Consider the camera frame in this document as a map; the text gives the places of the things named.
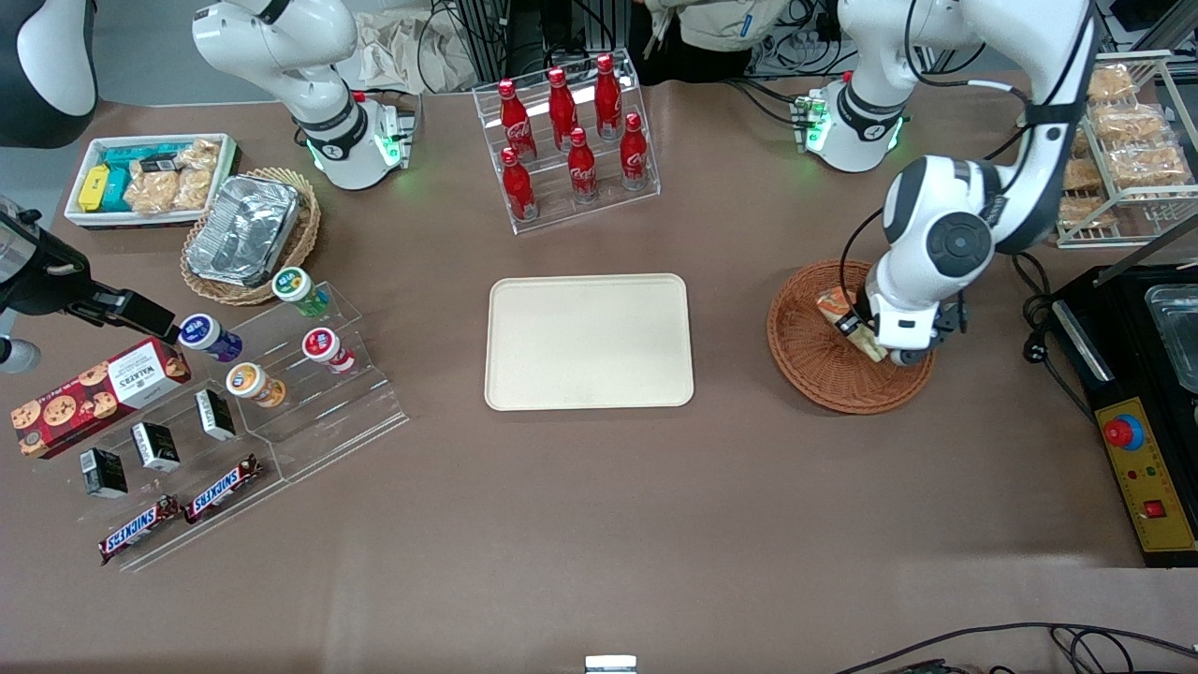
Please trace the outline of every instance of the walkers cookie box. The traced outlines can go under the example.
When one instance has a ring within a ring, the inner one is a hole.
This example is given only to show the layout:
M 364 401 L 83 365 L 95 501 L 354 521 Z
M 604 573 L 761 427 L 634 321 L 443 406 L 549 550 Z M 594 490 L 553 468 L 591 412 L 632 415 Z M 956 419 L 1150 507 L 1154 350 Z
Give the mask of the walkers cookie box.
M 187 360 L 151 339 L 12 411 L 20 454 L 50 459 L 192 378 Z

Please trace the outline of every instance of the round wicker basket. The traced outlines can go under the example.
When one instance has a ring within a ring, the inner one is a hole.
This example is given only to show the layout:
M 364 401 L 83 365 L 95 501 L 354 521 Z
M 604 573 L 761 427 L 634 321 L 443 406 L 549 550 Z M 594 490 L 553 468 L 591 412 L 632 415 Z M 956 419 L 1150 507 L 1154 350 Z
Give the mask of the round wicker basket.
M 279 267 L 300 266 L 304 257 L 308 256 L 308 253 L 310 253 L 316 245 L 316 231 L 320 229 L 320 204 L 316 202 L 316 193 L 313 192 L 311 183 L 309 183 L 304 176 L 290 169 L 262 168 L 247 171 L 244 175 L 277 180 L 300 190 L 300 195 L 302 198 L 300 218 L 291 229 L 291 235 L 288 236 L 288 242 L 283 245 L 283 254 L 279 255 L 279 263 L 277 265 Z M 192 230 L 187 233 L 187 241 L 183 242 L 183 250 L 187 250 L 187 247 L 190 245 L 192 241 L 194 241 L 199 235 L 200 229 L 204 227 L 204 223 L 207 221 L 207 218 L 208 213 L 205 211 L 204 214 L 195 220 L 195 225 L 192 226 Z M 274 297 L 274 292 L 271 291 L 270 283 L 259 287 L 242 287 L 231 283 L 220 283 L 219 280 L 200 278 L 199 275 L 192 273 L 192 269 L 187 268 L 186 254 L 180 259 L 179 263 L 183 271 L 183 280 L 187 281 L 188 287 L 195 290 L 195 292 L 201 297 L 214 299 L 222 304 L 244 306 L 260 304 Z
M 816 403 L 848 414 L 893 411 L 915 397 L 932 375 L 936 353 L 913 368 L 889 359 L 873 363 L 819 312 L 816 298 L 840 283 L 839 260 L 823 260 L 794 272 L 769 306 L 766 334 L 782 375 Z M 845 280 L 865 281 L 870 265 L 849 260 Z

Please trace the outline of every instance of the clear acrylic display stand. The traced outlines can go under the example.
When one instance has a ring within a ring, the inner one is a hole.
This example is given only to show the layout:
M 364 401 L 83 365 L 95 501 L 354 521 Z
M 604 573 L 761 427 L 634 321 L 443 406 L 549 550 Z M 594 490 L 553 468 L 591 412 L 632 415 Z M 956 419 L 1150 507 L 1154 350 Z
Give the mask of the clear acrylic display stand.
M 179 515 L 110 563 L 122 571 L 144 569 L 267 496 L 313 475 L 407 421 L 387 376 L 374 366 L 367 352 L 358 332 L 362 314 L 328 283 L 319 287 L 329 297 L 323 315 L 307 317 L 294 305 L 279 303 L 231 327 L 243 342 L 243 351 L 234 363 L 219 364 L 206 354 L 184 352 L 192 370 L 192 379 L 186 385 L 59 457 L 37 462 L 35 473 L 66 479 L 68 498 L 78 506 L 75 512 L 79 512 L 78 521 L 85 534 L 80 545 L 96 549 L 96 544 L 145 512 L 162 494 L 176 497 L 180 505 L 186 506 L 253 454 L 262 472 L 213 512 L 196 524 L 188 524 Z M 304 358 L 301 341 L 317 324 L 332 328 L 341 344 L 353 351 L 356 365 L 350 372 L 334 375 Z M 282 381 L 288 387 L 285 401 L 266 409 L 226 393 L 225 375 L 241 363 L 255 363 Z M 204 389 L 219 394 L 229 403 L 236 438 L 219 442 L 201 430 L 194 396 Z M 170 429 L 181 463 L 175 472 L 158 473 L 141 467 L 129 432 L 140 421 Z M 121 457 L 129 490 L 127 496 L 102 499 L 84 493 L 78 457 L 91 448 Z M 98 564 L 98 549 L 95 554 Z
M 598 71 L 594 67 L 594 59 L 561 63 L 565 71 L 570 93 L 574 96 L 574 104 L 577 107 L 579 126 L 587 129 L 587 141 L 595 156 L 599 198 L 589 204 L 579 204 L 574 200 L 567 156 L 553 146 L 553 127 L 549 121 L 549 71 L 538 71 L 512 78 L 516 85 L 516 96 L 528 110 L 528 122 L 532 125 L 533 139 L 537 141 L 537 159 L 525 164 L 532 177 L 533 194 L 540 208 L 539 215 L 532 221 L 520 221 L 512 215 L 508 195 L 503 189 L 503 163 L 500 160 L 500 152 L 508 145 L 508 139 L 503 130 L 503 123 L 500 121 L 498 85 L 486 84 L 473 89 L 474 107 L 478 109 L 478 119 L 483 123 L 483 134 L 486 136 L 486 147 L 491 153 L 491 166 L 500 181 L 500 194 L 503 196 L 503 205 L 514 232 L 524 233 L 571 217 L 661 193 L 657 157 L 653 152 L 653 135 L 649 133 L 649 119 L 645 110 L 645 99 L 641 97 L 641 85 L 636 79 L 636 69 L 628 57 L 628 51 L 621 49 L 613 51 L 612 56 L 623 111 L 624 114 L 631 111 L 641 114 L 641 127 L 648 142 L 646 168 L 649 182 L 639 192 L 624 189 L 621 182 L 623 170 L 619 162 L 619 138 L 604 140 L 595 129 L 594 92 Z

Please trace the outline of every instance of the coca-cola bottle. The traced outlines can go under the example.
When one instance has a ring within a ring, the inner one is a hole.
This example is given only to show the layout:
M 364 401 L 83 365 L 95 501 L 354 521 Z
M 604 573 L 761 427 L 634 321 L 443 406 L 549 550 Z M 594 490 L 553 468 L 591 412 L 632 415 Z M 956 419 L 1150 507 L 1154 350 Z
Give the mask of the coca-cola bottle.
M 528 169 L 520 165 L 520 154 L 512 147 L 504 147 L 500 152 L 500 158 L 503 159 L 503 190 L 508 193 L 508 201 L 512 202 L 512 214 L 520 221 L 537 219 L 540 211 L 532 193 Z
M 611 54 L 599 54 L 599 81 L 595 83 L 595 126 L 599 138 L 615 140 L 621 132 L 619 83 L 612 69 Z
M 570 187 L 574 188 L 574 200 L 589 204 L 599 196 L 599 184 L 595 181 L 595 156 L 587 146 L 587 132 L 575 126 L 570 132 L 570 156 L 565 162 L 570 166 Z
M 649 144 L 641 130 L 641 115 L 628 113 L 624 117 L 624 139 L 619 141 L 619 164 L 624 169 L 621 181 L 624 189 L 639 192 L 649 182 L 649 171 L 645 170 L 645 159 L 649 153 Z
M 500 80 L 500 121 L 508 135 L 508 146 L 516 151 L 521 162 L 537 158 L 537 141 L 532 138 L 532 123 L 528 110 L 520 98 L 516 98 L 516 85 L 510 79 Z
M 553 125 L 553 145 L 558 152 L 570 150 L 570 129 L 579 126 L 574 96 L 565 86 L 565 71 L 549 68 L 549 121 Z

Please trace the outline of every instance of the brown table surface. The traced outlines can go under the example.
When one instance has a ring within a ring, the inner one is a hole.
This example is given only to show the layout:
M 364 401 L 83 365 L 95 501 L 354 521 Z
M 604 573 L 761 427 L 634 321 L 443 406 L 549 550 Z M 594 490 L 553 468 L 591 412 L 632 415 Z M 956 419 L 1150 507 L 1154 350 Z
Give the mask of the brown table surface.
M 798 86 L 792 83 L 793 90 Z M 1076 620 L 1198 640 L 1198 572 L 1139 569 L 1094 430 L 1019 358 L 1025 287 L 1006 259 L 927 389 L 876 418 L 823 411 L 779 375 L 770 298 L 835 256 L 924 153 L 981 156 L 1014 99 L 921 87 L 882 166 L 835 172 L 718 85 L 648 92 L 662 194 L 513 236 L 470 96 L 426 102 L 410 170 L 340 192 L 278 104 L 105 105 L 90 136 L 228 132 L 242 166 L 303 170 L 325 211 L 309 261 L 365 314 L 412 421 L 140 573 L 99 569 L 58 481 L 0 453 L 0 662 L 17 672 L 831 672 L 939 632 Z M 97 278 L 180 314 L 186 230 L 55 231 Z M 877 229 L 854 256 L 884 250 Z M 1112 259 L 1037 251 L 1058 284 Z M 483 401 L 488 292 L 504 277 L 674 272 L 695 397 L 678 409 L 501 414 Z M 41 345 L 24 402 L 133 333 L 22 318 Z M 69 455 L 56 460 L 71 462 Z M 1140 667 L 1194 664 L 1142 654 Z M 1040 632 L 932 649 L 1064 667 Z M 909 656 L 904 661 L 918 660 Z

